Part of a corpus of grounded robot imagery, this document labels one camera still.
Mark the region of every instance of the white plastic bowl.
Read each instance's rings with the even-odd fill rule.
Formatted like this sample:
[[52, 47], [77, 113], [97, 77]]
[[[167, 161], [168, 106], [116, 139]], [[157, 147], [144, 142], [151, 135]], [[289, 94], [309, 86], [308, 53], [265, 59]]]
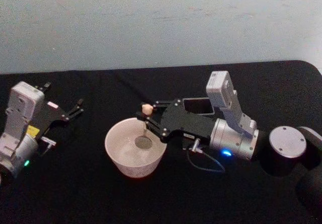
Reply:
[[105, 138], [105, 150], [116, 167], [126, 176], [142, 178], [151, 174], [159, 164], [167, 145], [151, 131], [146, 137], [152, 141], [148, 149], [139, 148], [135, 139], [143, 135], [144, 122], [136, 118], [115, 124]]

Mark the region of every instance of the small round object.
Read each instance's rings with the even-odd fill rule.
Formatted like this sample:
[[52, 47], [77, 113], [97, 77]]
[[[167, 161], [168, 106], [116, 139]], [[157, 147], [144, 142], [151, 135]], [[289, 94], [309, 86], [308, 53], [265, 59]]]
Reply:
[[273, 129], [269, 140], [275, 152], [289, 159], [300, 157], [306, 150], [305, 137], [293, 127], [281, 126]]
[[142, 113], [144, 114], [144, 115], [151, 115], [152, 114], [152, 112], [153, 112], [153, 108], [154, 108], [154, 105], [153, 106], [151, 106], [150, 104], [143, 104], [142, 105]]
[[135, 140], [135, 145], [143, 150], [148, 150], [152, 147], [152, 140], [146, 136], [139, 136]]

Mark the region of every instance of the black bracket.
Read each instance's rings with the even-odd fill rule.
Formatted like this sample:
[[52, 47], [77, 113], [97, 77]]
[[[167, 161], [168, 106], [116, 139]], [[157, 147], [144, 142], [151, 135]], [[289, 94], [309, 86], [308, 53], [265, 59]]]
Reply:
[[158, 136], [162, 142], [167, 143], [173, 137], [181, 136], [190, 141], [199, 138], [202, 145], [209, 145], [216, 121], [214, 117], [200, 116], [186, 111], [182, 99], [156, 101], [153, 104], [152, 116], [144, 115], [140, 111], [136, 113], [136, 117], [145, 121], [146, 128]]
[[70, 111], [65, 112], [58, 105], [52, 102], [45, 102], [40, 112], [29, 122], [29, 126], [38, 130], [34, 138], [38, 141], [49, 129], [59, 125], [67, 125], [84, 112], [83, 108], [81, 108], [82, 103], [83, 99], [78, 100]]

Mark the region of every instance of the white sticker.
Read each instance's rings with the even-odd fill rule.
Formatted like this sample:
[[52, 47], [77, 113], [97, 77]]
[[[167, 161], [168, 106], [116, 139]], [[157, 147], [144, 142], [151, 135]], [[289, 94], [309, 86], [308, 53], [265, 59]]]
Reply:
[[55, 103], [48, 102], [47, 104], [48, 104], [49, 106], [51, 106], [51, 107], [55, 108], [55, 109], [57, 109], [57, 108], [58, 108], [58, 105], [56, 105]]
[[183, 137], [188, 137], [188, 138], [191, 138], [191, 139], [195, 139], [195, 136], [187, 134], [187, 133], [184, 133]]

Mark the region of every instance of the wire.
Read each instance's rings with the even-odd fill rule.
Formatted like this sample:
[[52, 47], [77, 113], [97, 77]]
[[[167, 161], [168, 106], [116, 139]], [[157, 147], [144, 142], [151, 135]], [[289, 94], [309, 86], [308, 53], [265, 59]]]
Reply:
[[208, 168], [203, 168], [203, 167], [200, 167], [200, 166], [195, 165], [195, 164], [191, 161], [191, 159], [190, 159], [190, 155], [189, 155], [189, 148], [190, 148], [190, 147], [188, 147], [188, 148], [187, 148], [187, 159], [188, 159], [189, 163], [190, 163], [193, 167], [195, 167], [195, 168], [197, 168], [197, 169], [199, 169], [199, 170], [204, 170], [204, 171], [213, 172], [213, 173], [218, 173], [218, 174], [224, 174], [224, 173], [226, 172], [225, 167], [224, 167], [224, 166], [223, 166], [223, 165], [222, 165], [218, 160], [216, 160], [216, 159], [215, 159], [215, 158], [213, 158], [212, 156], [210, 156], [210, 155], [206, 154], [206, 153], [205, 153], [204, 151], [202, 151], [202, 150], [198, 150], [198, 152], [199, 152], [199, 153], [201, 153], [201, 154], [203, 154], [204, 156], [208, 157], [209, 159], [211, 159], [212, 161], [214, 161], [216, 164], [218, 164], [218, 166], [221, 168], [221, 170], [208, 169]]

